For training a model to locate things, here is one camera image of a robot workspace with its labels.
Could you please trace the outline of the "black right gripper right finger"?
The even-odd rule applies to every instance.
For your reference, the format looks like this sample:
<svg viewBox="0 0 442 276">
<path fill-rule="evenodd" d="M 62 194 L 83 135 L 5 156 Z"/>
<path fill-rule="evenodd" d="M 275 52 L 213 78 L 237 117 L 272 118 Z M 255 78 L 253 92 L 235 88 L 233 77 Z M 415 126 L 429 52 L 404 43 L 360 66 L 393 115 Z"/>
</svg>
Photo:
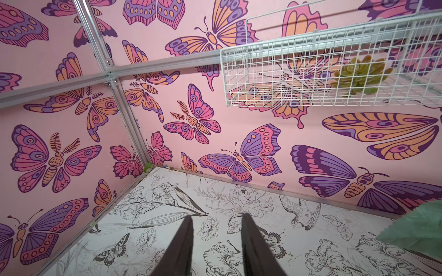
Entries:
<svg viewBox="0 0 442 276">
<path fill-rule="evenodd" d="M 242 215 L 241 239 L 246 276 L 286 276 L 249 213 Z"/>
</svg>

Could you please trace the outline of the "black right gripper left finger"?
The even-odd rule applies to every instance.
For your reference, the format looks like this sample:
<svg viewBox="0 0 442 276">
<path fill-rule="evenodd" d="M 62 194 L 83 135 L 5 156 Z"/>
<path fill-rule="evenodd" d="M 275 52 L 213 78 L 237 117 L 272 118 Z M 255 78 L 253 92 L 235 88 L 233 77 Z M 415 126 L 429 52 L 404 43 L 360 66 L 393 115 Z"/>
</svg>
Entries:
<svg viewBox="0 0 442 276">
<path fill-rule="evenodd" d="M 151 276 L 190 276 L 193 253 L 193 220 L 187 216 Z"/>
</svg>

